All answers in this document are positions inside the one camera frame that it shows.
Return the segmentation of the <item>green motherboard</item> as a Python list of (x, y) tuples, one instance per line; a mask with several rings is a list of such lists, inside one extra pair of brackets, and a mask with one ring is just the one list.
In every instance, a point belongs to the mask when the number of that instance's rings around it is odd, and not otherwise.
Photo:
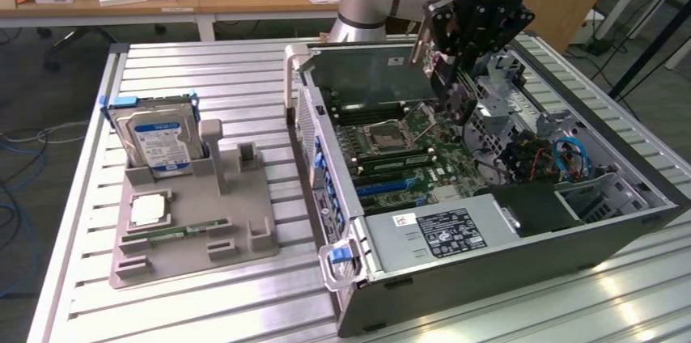
[[(368, 144), (363, 132), (365, 125), (340, 126), (337, 124), (337, 113), (332, 113), (331, 106), (336, 102), (347, 102), (343, 100), (340, 93), (333, 90), (323, 90), (320, 94), (324, 97), (328, 117), (331, 118), (337, 151), (345, 163), (347, 179), (353, 186), (356, 194), (357, 188), (369, 185), (359, 187), (353, 185), (353, 179), (363, 176), (357, 175), (356, 167), (359, 163), (355, 161), (355, 157), (348, 157), (348, 155), (353, 152), (361, 153), (368, 151)], [(436, 158), (433, 164), (429, 166), (391, 171), (404, 173), (405, 178), (403, 180), (411, 183), (407, 190), (379, 193), (364, 197), (359, 197), (356, 194), (360, 206), (367, 215), (383, 214), (395, 210), (437, 203), (433, 201), (431, 195), (433, 188), (437, 186), (452, 184), (461, 190), (463, 195), (469, 197), (487, 185), (475, 163), (473, 153), (461, 143), (461, 132), (440, 112), (441, 107), (439, 106), (439, 101), (435, 98), (428, 98), (399, 100), (396, 102), (399, 102), (403, 107), (403, 119), (409, 110), (412, 110), (420, 102), (428, 102), (432, 105), (437, 124), (424, 136), (417, 139), (413, 138), (413, 143), (416, 144), (415, 148), (423, 148), (425, 146), (429, 154), (435, 155)]]

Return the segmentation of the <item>hard disk in blue caddy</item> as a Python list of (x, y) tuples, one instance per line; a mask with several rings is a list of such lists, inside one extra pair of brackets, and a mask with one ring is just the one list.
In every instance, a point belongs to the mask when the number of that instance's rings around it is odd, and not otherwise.
[(207, 157), (197, 94), (102, 96), (98, 103), (125, 150), (128, 167), (149, 170), (156, 179), (189, 174), (192, 162)]

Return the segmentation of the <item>silver CPU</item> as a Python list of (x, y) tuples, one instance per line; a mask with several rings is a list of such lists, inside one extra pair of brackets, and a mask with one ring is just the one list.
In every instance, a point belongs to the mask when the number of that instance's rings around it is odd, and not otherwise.
[(130, 207), (130, 226), (141, 227), (161, 221), (165, 216), (167, 199), (160, 194), (136, 197)]

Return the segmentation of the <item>black chair base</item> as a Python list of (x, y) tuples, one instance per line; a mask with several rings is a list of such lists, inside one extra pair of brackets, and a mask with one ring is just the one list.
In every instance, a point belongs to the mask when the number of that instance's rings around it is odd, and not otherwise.
[(113, 35), (100, 26), (80, 26), (73, 28), (73, 30), (48, 48), (42, 55), (42, 68), (46, 71), (56, 72), (60, 70), (57, 56), (88, 34), (97, 35), (108, 44), (114, 44), (117, 42)]

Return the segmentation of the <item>CPU socket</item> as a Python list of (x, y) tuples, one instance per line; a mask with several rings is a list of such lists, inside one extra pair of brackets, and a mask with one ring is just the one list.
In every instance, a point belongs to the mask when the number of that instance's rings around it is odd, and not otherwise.
[(415, 148), (413, 137), (403, 121), (376, 123), (363, 128), (368, 151)]

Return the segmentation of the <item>silver chipset heat sink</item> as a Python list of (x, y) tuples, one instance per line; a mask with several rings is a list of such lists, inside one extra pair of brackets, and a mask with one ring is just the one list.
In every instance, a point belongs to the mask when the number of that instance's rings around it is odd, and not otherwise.
[(433, 201), (437, 203), (456, 201), (465, 197), (461, 193), (461, 190), (452, 184), (435, 187), (431, 195)]

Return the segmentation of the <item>black plastic shroud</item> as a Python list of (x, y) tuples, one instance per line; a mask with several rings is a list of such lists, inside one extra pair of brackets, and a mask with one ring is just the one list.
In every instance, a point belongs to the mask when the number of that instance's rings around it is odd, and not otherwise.
[(557, 197), (548, 181), (492, 187), (491, 194), (499, 206), (517, 220), (517, 235), (528, 237), (583, 225)]

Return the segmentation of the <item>open black PC case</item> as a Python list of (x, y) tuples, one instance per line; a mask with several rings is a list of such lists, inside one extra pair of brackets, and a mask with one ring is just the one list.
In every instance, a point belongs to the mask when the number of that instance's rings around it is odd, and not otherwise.
[[(367, 241), (372, 215), (347, 179), (320, 93), (333, 90), (348, 103), (437, 100), (421, 68), (411, 64), (411, 49), (409, 40), (285, 48), (285, 118), (340, 337), (371, 337), (509, 290), (589, 272), (691, 209), (691, 197), (665, 177), (665, 170), (687, 172), (687, 164), (660, 144), (653, 154), (665, 164), (652, 163), (637, 149), (649, 138), (633, 118), (540, 38), (521, 35), (504, 49), (524, 65), (523, 93), (540, 109), (533, 134), (552, 144), (557, 172), (555, 181), (536, 181), (555, 185), (583, 225), (384, 272)], [(487, 182), (469, 197), (492, 196), (492, 187), (517, 183), (501, 153), (479, 142), (471, 120), (456, 128)], [(353, 259), (332, 265), (327, 253), (340, 247), (349, 247)]]

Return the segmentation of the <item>metal socket cover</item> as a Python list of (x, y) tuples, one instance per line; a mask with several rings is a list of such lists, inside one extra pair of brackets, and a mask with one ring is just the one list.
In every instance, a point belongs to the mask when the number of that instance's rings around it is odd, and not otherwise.
[(437, 124), (432, 105), (428, 102), (420, 102), (412, 110), (409, 110), (403, 122), (415, 139), (424, 136)]

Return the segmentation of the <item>blue expansion slot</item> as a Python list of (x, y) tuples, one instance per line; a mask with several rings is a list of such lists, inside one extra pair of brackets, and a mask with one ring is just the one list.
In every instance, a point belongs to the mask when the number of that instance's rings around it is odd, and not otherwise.
[(411, 183), (407, 180), (399, 180), (395, 182), (388, 182), (384, 184), (364, 186), (356, 189), (356, 194), (359, 197), (371, 196), (379, 193), (389, 193), (397, 192), (401, 190), (407, 190), (409, 188)]

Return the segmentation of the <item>grey parts rack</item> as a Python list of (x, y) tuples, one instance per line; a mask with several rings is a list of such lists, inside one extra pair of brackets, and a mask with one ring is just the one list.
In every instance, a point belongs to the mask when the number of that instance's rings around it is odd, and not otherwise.
[[(263, 156), (253, 142), (220, 150), (219, 120), (199, 125), (209, 155), (192, 162), (192, 172), (163, 179), (144, 168), (126, 168), (112, 249), (109, 284), (114, 289), (140, 286), (207, 269), (269, 257), (279, 252), (275, 214)], [(132, 227), (136, 197), (165, 197), (159, 223)], [(227, 218), (231, 224), (204, 233), (160, 240), (121, 242), (124, 235)]]

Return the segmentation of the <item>green graphics card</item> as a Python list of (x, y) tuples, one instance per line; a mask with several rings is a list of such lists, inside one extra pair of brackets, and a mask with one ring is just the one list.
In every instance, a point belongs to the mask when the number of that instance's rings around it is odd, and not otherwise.
[(420, 24), (417, 30), (411, 64), (421, 68), (429, 80), (441, 107), (440, 112), (456, 126), (465, 127), (479, 102), (475, 82), (464, 69), (461, 59), (439, 50), (425, 23)]

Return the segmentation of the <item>long black expansion slot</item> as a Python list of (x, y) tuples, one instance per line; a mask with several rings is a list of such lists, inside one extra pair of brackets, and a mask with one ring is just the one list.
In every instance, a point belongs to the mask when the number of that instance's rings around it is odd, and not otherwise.
[(371, 176), (363, 176), (353, 179), (353, 185), (356, 187), (364, 186), (364, 185), (373, 185), (387, 182), (393, 182), (397, 180), (403, 180), (404, 173), (403, 172), (391, 172), (387, 174), (379, 174), (379, 175), (371, 175)]

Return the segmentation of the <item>black power connector bundle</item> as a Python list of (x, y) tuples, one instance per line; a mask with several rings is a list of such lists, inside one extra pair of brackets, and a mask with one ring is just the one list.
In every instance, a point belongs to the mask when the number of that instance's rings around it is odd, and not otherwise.
[(501, 162), (512, 176), (512, 181), (517, 184), (556, 179), (552, 144), (528, 130), (512, 137), (501, 152)]

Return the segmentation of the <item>green RAM stick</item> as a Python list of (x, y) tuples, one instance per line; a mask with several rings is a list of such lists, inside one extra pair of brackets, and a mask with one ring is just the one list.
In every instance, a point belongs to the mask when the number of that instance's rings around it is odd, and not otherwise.
[(148, 240), (160, 240), (160, 239), (171, 239), (171, 238), (184, 238), (185, 236), (197, 235), (204, 233), (208, 228), (221, 225), (231, 224), (231, 221), (224, 218), (219, 220), (212, 220), (208, 222), (196, 223), (188, 226), (176, 226), (168, 227), (163, 229), (156, 229), (152, 231), (136, 233), (132, 235), (124, 235), (121, 237), (121, 242), (132, 242), (141, 239)]
[(364, 161), (356, 167), (359, 176), (371, 176), (385, 172), (400, 171), (425, 167), (433, 164), (435, 155), (412, 155), (387, 159), (373, 159)]

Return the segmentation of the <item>blue case latch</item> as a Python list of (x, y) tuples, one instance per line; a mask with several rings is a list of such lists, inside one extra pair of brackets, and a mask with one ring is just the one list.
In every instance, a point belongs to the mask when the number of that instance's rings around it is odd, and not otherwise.
[(353, 259), (353, 255), (349, 250), (349, 247), (333, 248), (327, 253), (327, 258), (332, 265), (341, 264), (341, 263), (349, 263)]

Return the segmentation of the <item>grey power supply unit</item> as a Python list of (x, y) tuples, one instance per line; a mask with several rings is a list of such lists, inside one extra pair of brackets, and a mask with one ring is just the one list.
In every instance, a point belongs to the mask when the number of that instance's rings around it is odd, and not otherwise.
[(367, 241), (391, 273), (464, 258), (519, 240), (513, 222), (489, 194), (417, 206), (365, 218)]

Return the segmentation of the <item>black RAM slot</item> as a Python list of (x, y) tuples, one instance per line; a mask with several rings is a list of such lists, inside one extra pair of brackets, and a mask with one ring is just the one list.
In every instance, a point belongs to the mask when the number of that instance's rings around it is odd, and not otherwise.
[(344, 103), (336, 102), (331, 107), (336, 110), (360, 110), (360, 109), (375, 109), (375, 108), (397, 108), (399, 102), (360, 102), (360, 103)]
[(337, 113), (337, 119), (340, 121), (353, 120), (353, 123), (375, 123), (376, 121), (384, 121), (388, 119), (400, 119), (404, 113), (397, 109), (384, 110), (349, 110), (340, 111)]
[(403, 112), (403, 107), (397, 104), (376, 104), (369, 106), (361, 104), (351, 104), (345, 106), (332, 107), (331, 111), (333, 114), (372, 113), (397, 115)]
[(415, 150), (403, 150), (397, 152), (388, 152), (384, 154), (376, 154), (376, 155), (357, 155), (355, 157), (355, 161), (357, 163), (367, 163), (380, 160), (388, 160), (388, 159), (403, 159), (409, 157), (416, 157), (419, 155), (429, 155), (429, 152), (427, 149), (415, 149)]
[(392, 121), (400, 121), (403, 119), (401, 116), (384, 116), (376, 114), (364, 114), (364, 115), (339, 115), (337, 124), (340, 126), (359, 126), (359, 125), (373, 125), (376, 123), (388, 123)]
[(376, 153), (373, 151), (367, 152), (357, 152), (348, 155), (348, 157), (355, 157), (357, 159), (367, 159), (367, 158), (392, 158), (392, 157), (400, 157), (400, 156), (412, 156), (412, 155), (424, 155), (428, 153), (428, 149), (424, 146), (423, 148), (404, 148), (400, 150), (380, 150)]

